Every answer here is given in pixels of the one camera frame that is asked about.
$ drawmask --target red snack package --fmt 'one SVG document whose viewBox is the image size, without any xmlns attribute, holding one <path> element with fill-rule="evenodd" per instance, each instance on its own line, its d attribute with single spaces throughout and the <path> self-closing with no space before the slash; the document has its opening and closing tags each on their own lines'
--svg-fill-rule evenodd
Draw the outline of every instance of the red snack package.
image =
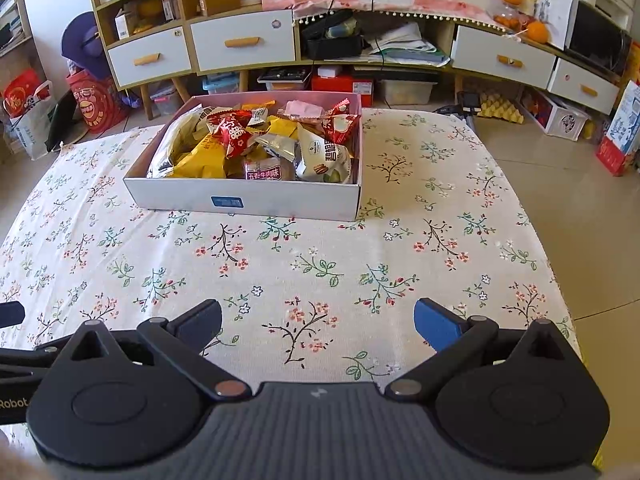
<svg viewBox="0 0 640 480">
<path fill-rule="evenodd" d="M 358 126 L 359 115 L 339 114 L 322 120 L 324 136 L 334 144 L 344 144 Z"/>
<path fill-rule="evenodd" d="M 222 144 L 226 148 L 226 158 L 242 155 L 248 147 L 249 139 L 253 137 L 253 134 L 244 129 L 235 114 L 229 114 L 222 119 L 218 126 L 218 132 L 222 135 Z"/>
<path fill-rule="evenodd" d="M 324 136 L 334 144 L 344 144 L 358 125 L 360 116 L 348 114 L 349 104 L 348 99 L 340 101 L 321 122 Z"/>
<path fill-rule="evenodd" d="M 213 114 L 209 114 L 207 116 L 207 126 L 209 127 L 209 132 L 214 136 L 219 136 L 221 132 L 218 130 L 220 123 L 224 118 L 228 116 L 233 116 L 238 120 L 242 126 L 246 127 L 249 124 L 253 114 L 251 110 L 224 110 L 222 112 L 216 112 Z"/>
</svg>

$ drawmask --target plastic storage box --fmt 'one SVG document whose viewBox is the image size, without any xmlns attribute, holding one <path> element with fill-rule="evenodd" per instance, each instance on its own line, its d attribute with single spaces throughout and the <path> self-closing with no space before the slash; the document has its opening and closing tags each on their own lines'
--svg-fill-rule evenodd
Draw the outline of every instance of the plastic storage box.
<svg viewBox="0 0 640 480">
<path fill-rule="evenodd" d="M 231 94 L 240 87 L 240 76 L 237 72 L 207 75 L 202 80 L 202 89 L 209 95 Z"/>
<path fill-rule="evenodd" d="M 525 88 L 518 100 L 524 111 L 547 134 L 578 140 L 589 116 L 557 97 L 550 97 L 533 88 Z"/>
<path fill-rule="evenodd" d="M 182 99 L 173 84 L 160 87 L 151 96 L 160 115 L 173 115 L 182 106 Z"/>
<path fill-rule="evenodd" d="M 174 115 L 174 120 L 199 104 L 235 106 L 273 100 L 276 101 L 274 109 L 279 109 L 288 101 L 302 100 L 328 109 L 345 98 L 350 101 L 350 114 L 362 114 L 360 96 L 353 93 L 240 92 L 192 97 Z M 350 146 L 354 156 L 352 184 L 235 178 L 147 178 L 151 159 L 167 129 L 168 124 L 156 134 L 124 176 L 124 183 L 139 207 L 343 222 L 356 218 L 362 189 L 362 122 L 354 131 Z"/>
<path fill-rule="evenodd" d="M 390 105 L 427 105 L 436 84 L 430 81 L 383 79 L 380 81 L 380 92 Z"/>
</svg>

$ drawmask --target table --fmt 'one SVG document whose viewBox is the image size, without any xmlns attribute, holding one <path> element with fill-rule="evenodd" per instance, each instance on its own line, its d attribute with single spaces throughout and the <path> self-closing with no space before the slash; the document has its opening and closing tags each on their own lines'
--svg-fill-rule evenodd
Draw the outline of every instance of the table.
<svg viewBox="0 0 640 480">
<path fill-rule="evenodd" d="M 343 223 L 138 208 L 122 177 L 158 127 L 63 148 L 0 249 L 0 298 L 27 311 L 0 344 L 30 348 L 87 319 L 130 329 L 215 298 L 223 328 L 203 355 L 254 390 L 383 388 L 433 354 L 413 324 L 428 297 L 504 328 L 547 317 L 577 351 L 536 232 L 473 131 L 426 112 L 362 121 L 360 211 Z M 32 446 L 25 427 L 8 433 Z"/>
</svg>

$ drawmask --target floral tablecloth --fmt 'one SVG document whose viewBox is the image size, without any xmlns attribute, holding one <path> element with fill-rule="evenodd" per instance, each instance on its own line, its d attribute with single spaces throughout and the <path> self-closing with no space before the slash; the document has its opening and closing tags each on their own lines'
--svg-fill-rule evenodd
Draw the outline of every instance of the floral tablecloth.
<svg viewBox="0 0 640 480">
<path fill-rule="evenodd" d="M 502 171 L 461 121 L 364 111 L 356 221 L 138 208 L 122 177 L 158 128 L 63 148 L 0 250 L 0 298 L 27 317 L 0 333 L 31 348 L 86 319 L 131 329 L 205 298 L 223 329 L 203 354 L 261 381 L 376 381 L 433 354 L 418 298 L 505 328 L 553 320 L 577 349 L 545 252 Z M 5 428 L 32 446 L 24 426 Z"/>
</svg>

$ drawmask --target pink cloth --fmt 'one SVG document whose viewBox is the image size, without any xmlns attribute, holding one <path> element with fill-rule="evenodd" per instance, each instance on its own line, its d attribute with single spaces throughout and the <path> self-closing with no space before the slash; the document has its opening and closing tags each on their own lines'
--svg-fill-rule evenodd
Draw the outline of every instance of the pink cloth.
<svg viewBox="0 0 640 480">
<path fill-rule="evenodd" d="M 330 3 L 331 0 L 262 0 L 262 9 L 293 9 L 294 18 L 304 18 L 327 12 Z M 496 25 L 484 9 L 459 0 L 374 0 L 373 8 L 467 18 Z M 371 10 L 371 0 L 334 0 L 332 9 Z"/>
</svg>

